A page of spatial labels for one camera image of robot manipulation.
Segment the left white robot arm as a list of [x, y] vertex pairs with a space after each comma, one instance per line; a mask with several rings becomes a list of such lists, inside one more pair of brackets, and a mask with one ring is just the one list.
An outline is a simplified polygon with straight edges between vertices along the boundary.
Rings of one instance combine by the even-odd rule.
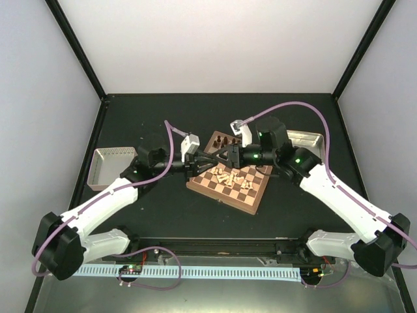
[[218, 157], [199, 150], [193, 134], [183, 139], [179, 154], [155, 142], [138, 148], [129, 166], [99, 194], [61, 215], [50, 212], [42, 217], [32, 248], [34, 262], [65, 280], [97, 258], [119, 254], [125, 260], [135, 259], [140, 245], [132, 235], [118, 228], [96, 235], [93, 231], [148, 193], [167, 173], [181, 172], [189, 179], [218, 163]]

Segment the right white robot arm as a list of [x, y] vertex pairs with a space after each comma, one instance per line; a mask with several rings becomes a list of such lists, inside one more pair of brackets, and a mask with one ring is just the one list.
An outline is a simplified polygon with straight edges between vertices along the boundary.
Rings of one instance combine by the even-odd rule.
[[213, 169], [193, 181], [210, 191], [210, 197], [226, 195], [246, 205], [258, 205], [263, 179], [273, 168], [303, 191], [319, 199], [352, 229], [350, 233], [314, 231], [296, 246], [300, 261], [318, 256], [355, 261], [363, 270], [382, 277], [407, 245], [410, 221], [401, 213], [375, 207], [340, 181], [324, 161], [305, 146], [296, 145], [285, 125], [275, 117], [256, 125], [259, 143], [252, 143], [247, 125], [231, 123], [233, 136], [214, 132], [205, 152], [218, 161]]

